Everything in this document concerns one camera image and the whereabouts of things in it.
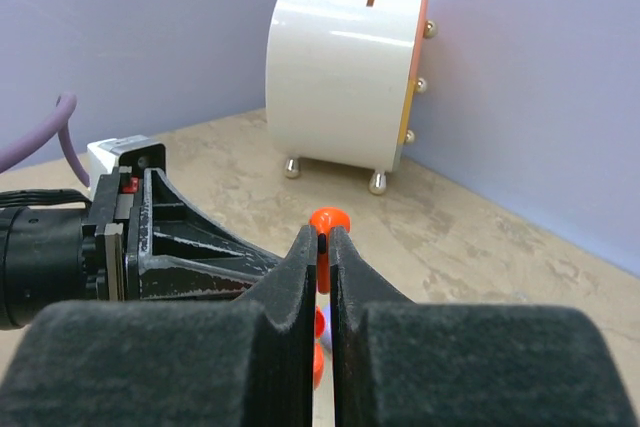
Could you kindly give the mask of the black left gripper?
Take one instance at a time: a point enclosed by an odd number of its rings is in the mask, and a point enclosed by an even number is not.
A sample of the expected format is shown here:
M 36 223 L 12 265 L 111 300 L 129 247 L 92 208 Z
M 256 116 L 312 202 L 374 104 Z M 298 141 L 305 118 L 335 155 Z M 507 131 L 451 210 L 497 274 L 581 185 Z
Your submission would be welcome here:
M 281 257 L 210 219 L 165 172 L 1 195 L 1 327 L 67 300 L 232 300 Z

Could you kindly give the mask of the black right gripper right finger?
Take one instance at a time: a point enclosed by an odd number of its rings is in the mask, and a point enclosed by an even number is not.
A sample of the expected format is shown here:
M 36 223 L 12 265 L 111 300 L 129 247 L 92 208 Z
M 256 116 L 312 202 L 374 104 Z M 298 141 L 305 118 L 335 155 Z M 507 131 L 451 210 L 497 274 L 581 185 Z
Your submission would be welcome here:
M 610 350 L 558 305 L 417 303 L 328 240 L 339 426 L 635 426 Z

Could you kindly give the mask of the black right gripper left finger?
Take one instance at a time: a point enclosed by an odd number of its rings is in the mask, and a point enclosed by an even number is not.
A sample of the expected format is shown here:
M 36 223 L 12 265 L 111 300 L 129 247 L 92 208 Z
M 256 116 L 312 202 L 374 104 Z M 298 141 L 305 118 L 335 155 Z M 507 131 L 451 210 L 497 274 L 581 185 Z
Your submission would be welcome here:
M 1 384 L 5 426 L 308 426 L 317 234 L 230 302 L 67 301 Z

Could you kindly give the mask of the orange earbud charging case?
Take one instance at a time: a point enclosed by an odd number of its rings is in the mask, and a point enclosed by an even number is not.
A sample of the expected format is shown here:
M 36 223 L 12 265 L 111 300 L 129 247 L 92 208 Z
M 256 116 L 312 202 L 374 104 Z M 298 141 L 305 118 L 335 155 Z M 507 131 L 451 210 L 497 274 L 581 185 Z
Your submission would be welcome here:
M 330 292 L 329 273 L 329 236 L 334 227 L 343 227 L 347 232 L 351 228 L 349 215 L 336 207 L 323 207 L 316 210 L 309 219 L 317 233 L 317 262 L 316 262 L 316 287 L 319 294 Z M 313 388 L 317 389 L 322 381 L 325 368 L 325 355 L 320 343 L 320 336 L 324 330 L 325 321 L 322 310 L 316 307 L 314 352 L 313 352 Z

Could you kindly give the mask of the lilac earbud charging case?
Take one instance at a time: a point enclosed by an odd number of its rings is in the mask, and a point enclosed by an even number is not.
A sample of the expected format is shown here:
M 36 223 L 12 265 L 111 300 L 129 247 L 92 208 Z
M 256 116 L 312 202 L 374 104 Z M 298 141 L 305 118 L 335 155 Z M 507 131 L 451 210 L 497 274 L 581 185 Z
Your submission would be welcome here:
M 332 352 L 332 329 L 331 329 L 331 308 L 327 304 L 322 309 L 322 314 L 325 321 L 324 330 L 320 336 L 320 343 L 329 352 Z

